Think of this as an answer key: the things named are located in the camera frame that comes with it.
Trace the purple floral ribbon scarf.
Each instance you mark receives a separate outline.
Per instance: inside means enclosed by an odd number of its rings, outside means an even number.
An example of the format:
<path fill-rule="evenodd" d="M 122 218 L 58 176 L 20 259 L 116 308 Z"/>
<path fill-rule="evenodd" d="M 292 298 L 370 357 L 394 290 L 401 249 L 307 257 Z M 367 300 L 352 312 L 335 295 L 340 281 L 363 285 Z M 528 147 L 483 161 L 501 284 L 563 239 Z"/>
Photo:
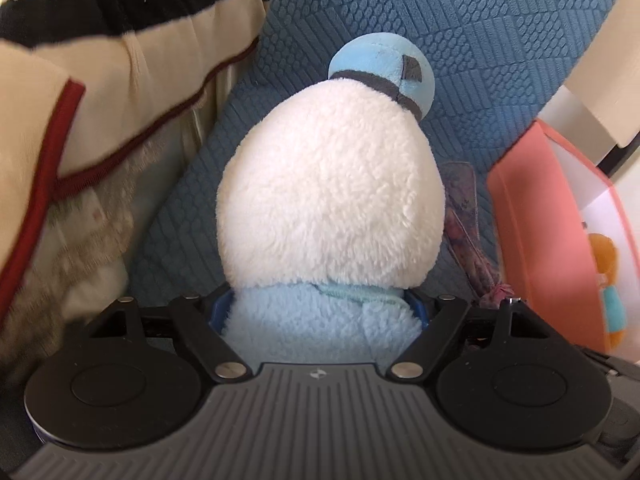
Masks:
<path fill-rule="evenodd" d="M 474 168 L 468 162 L 445 162 L 442 184 L 446 192 L 444 234 L 451 255 L 464 272 L 482 308 L 498 309 L 513 297 L 480 244 L 477 184 Z"/>

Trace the white plush blue cap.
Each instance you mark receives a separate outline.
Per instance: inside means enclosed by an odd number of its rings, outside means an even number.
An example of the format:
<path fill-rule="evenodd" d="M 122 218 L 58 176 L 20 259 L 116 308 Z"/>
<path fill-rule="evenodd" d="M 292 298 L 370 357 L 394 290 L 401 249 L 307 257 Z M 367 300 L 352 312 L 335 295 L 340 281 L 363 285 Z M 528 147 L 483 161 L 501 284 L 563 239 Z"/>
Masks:
<path fill-rule="evenodd" d="M 363 35 L 227 162 L 216 227 L 234 298 L 222 336 L 252 370 L 386 368 L 420 335 L 404 291 L 434 268 L 446 207 L 420 126 L 434 94 L 415 44 Z"/>

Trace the brown teddy bear blue shirt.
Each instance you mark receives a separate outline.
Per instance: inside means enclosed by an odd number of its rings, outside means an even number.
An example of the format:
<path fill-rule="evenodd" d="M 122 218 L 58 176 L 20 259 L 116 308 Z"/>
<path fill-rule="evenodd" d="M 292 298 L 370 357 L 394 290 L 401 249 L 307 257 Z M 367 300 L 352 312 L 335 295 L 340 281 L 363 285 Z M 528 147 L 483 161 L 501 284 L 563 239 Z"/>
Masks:
<path fill-rule="evenodd" d="M 591 232 L 587 222 L 582 222 L 591 247 L 597 269 L 597 283 L 604 307 L 606 339 L 611 350 L 616 350 L 626 336 L 627 311 L 617 290 L 620 273 L 620 254 L 614 242 L 606 235 Z"/>

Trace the pink storage box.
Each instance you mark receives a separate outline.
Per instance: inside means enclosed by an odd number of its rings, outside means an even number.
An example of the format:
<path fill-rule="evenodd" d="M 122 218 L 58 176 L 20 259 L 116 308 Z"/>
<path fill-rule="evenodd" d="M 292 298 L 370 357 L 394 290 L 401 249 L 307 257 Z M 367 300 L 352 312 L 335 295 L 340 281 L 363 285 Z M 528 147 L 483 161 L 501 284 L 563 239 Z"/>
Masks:
<path fill-rule="evenodd" d="M 639 359 L 639 251 L 611 180 L 541 120 L 491 168 L 503 276 L 537 314 L 574 344 Z M 620 254 L 617 290 L 625 339 L 611 350 L 597 269 L 582 222 Z"/>

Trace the striped beige black blanket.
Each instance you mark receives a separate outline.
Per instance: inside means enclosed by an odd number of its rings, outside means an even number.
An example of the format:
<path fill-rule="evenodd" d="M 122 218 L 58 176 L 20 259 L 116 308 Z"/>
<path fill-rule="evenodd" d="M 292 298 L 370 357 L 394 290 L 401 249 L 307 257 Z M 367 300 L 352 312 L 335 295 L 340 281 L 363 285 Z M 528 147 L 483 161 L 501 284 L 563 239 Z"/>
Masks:
<path fill-rule="evenodd" d="M 269 0 L 1 0 L 1 385 L 128 282 Z"/>

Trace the blue textured cushion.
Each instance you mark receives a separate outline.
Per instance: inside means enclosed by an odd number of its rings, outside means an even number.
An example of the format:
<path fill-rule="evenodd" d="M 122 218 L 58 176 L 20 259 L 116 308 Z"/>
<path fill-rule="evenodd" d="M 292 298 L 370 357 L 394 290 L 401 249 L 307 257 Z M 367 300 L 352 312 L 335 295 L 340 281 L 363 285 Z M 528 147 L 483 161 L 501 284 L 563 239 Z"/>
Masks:
<path fill-rule="evenodd" d="M 524 133 L 616 0 L 270 0 L 252 66 L 146 232 L 130 292 L 148 306 L 224 280 L 215 196 L 244 136 L 337 74 L 382 86 L 420 117 L 438 162 L 478 180 Z"/>

